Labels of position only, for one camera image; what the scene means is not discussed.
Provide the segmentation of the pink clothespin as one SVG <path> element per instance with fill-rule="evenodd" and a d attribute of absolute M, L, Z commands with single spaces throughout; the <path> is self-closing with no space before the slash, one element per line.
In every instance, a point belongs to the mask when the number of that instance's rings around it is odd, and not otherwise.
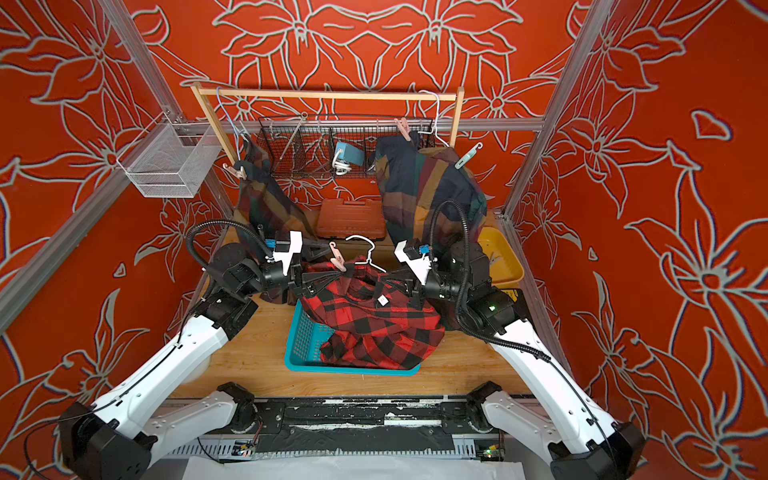
<path fill-rule="evenodd" d="M 330 259 L 332 265 L 340 272 L 346 272 L 347 268 L 345 266 L 345 259 L 338 249 L 337 244 L 334 241 L 331 241 L 329 243 L 329 248 L 332 255 L 332 258 Z"/>

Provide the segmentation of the red black plaid shirt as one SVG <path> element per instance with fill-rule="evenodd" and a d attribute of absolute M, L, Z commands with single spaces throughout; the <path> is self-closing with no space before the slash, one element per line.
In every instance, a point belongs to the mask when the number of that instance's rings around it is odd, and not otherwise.
<path fill-rule="evenodd" d="M 344 272 L 329 261 L 307 264 L 305 273 L 330 273 L 331 281 L 300 298 L 316 324 L 331 329 L 319 347 L 333 367 L 411 370 L 431 356 L 445 337 L 438 311 L 414 304 L 400 280 L 368 265 L 349 263 Z"/>

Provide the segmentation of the white wire hanger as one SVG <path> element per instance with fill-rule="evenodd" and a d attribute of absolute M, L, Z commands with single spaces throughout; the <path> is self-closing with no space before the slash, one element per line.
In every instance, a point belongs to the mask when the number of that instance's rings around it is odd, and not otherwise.
<path fill-rule="evenodd" d="M 367 265 L 381 273 L 387 272 L 385 268 L 374 262 L 373 253 L 375 252 L 376 244 L 373 240 L 363 235 L 353 234 L 346 237 L 344 241 L 346 244 L 352 244 L 354 242 L 361 244 L 361 248 L 364 250 L 365 255 L 363 260 L 355 262 L 356 265 Z"/>

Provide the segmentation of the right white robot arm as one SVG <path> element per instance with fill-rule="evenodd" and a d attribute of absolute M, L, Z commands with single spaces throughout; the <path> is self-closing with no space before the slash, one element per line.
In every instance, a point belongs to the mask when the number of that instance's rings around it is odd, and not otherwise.
<path fill-rule="evenodd" d="M 599 407 L 551 355 L 532 322 L 512 298 L 491 283 L 488 259 L 474 254 L 469 222 L 454 199 L 438 212 L 456 210 L 462 238 L 459 254 L 439 262 L 433 244 L 400 242 L 398 260 L 418 280 L 417 296 L 454 307 L 459 330 L 489 344 L 519 375 L 542 408 L 537 413 L 499 385 L 486 382 L 469 395 L 469 406 L 488 426 L 527 447 L 556 479 L 628 479 L 646 445 L 640 429 Z"/>

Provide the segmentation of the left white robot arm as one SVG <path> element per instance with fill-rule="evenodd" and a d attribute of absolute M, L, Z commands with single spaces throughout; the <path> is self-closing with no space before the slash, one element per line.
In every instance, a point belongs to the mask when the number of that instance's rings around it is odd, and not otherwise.
<path fill-rule="evenodd" d="M 81 479 L 139 479 L 162 457 L 218 429 L 248 433 L 260 424 L 254 396 L 228 382 L 169 414 L 158 408 L 175 389 L 233 340 L 258 306 L 253 295 L 288 290 L 313 297 L 339 278 L 311 272 L 310 262 L 334 252 L 329 243 L 290 231 L 267 240 L 226 219 L 193 226 L 186 248 L 212 286 L 175 338 L 126 380 L 89 405 L 76 402 L 58 419 L 65 466 Z"/>

